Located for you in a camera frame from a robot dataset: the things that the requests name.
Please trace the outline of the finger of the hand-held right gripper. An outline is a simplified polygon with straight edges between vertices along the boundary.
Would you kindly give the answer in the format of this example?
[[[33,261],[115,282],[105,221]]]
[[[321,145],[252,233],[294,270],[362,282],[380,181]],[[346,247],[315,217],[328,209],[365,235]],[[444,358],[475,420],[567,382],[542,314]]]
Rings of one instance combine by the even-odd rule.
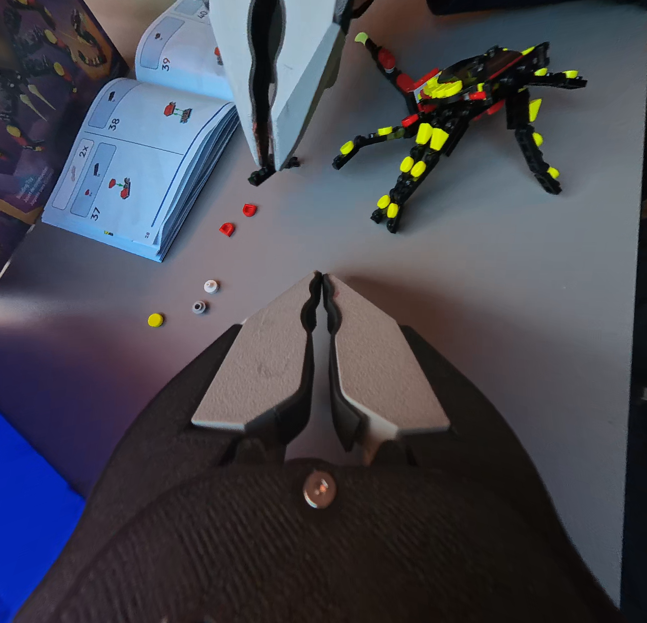
[[[343,44],[350,0],[279,0],[282,31],[274,62],[272,147],[277,171],[287,167]]]
[[[273,172],[271,35],[278,0],[209,0],[209,6],[224,71],[255,165],[262,173]]]

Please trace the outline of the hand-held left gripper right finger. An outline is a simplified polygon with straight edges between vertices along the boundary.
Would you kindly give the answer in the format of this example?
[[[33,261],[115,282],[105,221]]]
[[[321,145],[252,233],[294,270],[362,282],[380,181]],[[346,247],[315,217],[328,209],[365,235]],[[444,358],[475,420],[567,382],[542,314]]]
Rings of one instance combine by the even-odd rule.
[[[448,432],[450,419],[397,321],[334,275],[322,283],[331,413],[344,450],[359,448],[369,466],[386,442]]]

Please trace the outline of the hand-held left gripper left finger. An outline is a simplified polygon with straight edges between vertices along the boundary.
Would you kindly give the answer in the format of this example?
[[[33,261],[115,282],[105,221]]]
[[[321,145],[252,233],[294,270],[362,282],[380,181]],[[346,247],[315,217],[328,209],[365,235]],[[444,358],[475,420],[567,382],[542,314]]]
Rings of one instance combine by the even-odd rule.
[[[308,425],[321,288],[313,271],[240,324],[191,417],[196,428],[232,436],[222,462],[248,446],[282,460]]]

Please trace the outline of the small black lego piece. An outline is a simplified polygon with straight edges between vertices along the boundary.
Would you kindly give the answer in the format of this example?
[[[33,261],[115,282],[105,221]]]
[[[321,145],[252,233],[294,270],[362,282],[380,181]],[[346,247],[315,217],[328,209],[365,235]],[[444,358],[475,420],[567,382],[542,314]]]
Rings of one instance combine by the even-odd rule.
[[[293,169],[301,166],[301,162],[299,158],[296,156],[292,156],[289,158],[287,161],[286,165],[283,166],[282,168],[279,168],[279,171],[283,171],[285,169]],[[253,186],[257,187],[261,185],[263,182],[265,182],[267,179],[269,179],[272,175],[274,175],[277,172],[277,169],[274,166],[274,161],[273,157],[268,158],[268,162],[260,167],[260,169],[253,171],[249,178],[248,182],[252,184]]]

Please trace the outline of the open lego instruction booklet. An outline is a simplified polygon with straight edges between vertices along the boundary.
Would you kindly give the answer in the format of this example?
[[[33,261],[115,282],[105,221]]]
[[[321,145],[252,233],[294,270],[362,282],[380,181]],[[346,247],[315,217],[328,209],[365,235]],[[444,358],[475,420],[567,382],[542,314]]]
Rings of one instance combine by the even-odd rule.
[[[41,222],[161,262],[239,125],[206,0],[162,13],[134,66],[94,99]]]

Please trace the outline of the black yellow lego spider model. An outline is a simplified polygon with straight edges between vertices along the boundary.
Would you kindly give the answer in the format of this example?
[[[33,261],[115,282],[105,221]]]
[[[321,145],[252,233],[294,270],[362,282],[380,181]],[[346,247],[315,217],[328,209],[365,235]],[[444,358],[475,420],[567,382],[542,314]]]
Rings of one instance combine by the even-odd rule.
[[[495,45],[444,69],[433,69],[419,80],[401,71],[394,55],[365,32],[358,33],[355,42],[370,53],[380,73],[403,96],[408,115],[398,126],[383,127],[345,142],[333,168],[341,169],[368,146],[414,140],[400,164],[395,185],[378,200],[371,215],[373,222],[385,221],[387,230],[397,233],[405,204],[441,157],[452,154],[471,123],[501,109],[505,109],[506,128],[514,132],[531,174],[547,193],[562,192],[560,172],[544,160],[544,138],[534,127],[542,100],[531,99],[529,88],[578,90],[586,87],[587,80],[577,69],[550,72],[549,42],[524,51]]]

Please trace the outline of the purple lego set box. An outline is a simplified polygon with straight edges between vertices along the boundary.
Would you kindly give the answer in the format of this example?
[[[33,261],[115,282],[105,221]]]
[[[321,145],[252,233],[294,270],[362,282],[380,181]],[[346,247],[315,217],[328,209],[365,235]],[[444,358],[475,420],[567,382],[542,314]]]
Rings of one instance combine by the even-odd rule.
[[[129,67],[83,0],[1,0],[1,271],[101,88]]]

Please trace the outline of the blue plastic bin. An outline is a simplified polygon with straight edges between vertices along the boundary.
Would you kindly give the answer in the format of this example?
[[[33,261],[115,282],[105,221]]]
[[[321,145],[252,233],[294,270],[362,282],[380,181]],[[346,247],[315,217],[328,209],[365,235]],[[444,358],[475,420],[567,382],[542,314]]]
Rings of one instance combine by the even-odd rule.
[[[14,615],[61,553],[85,506],[1,417],[1,621]]]

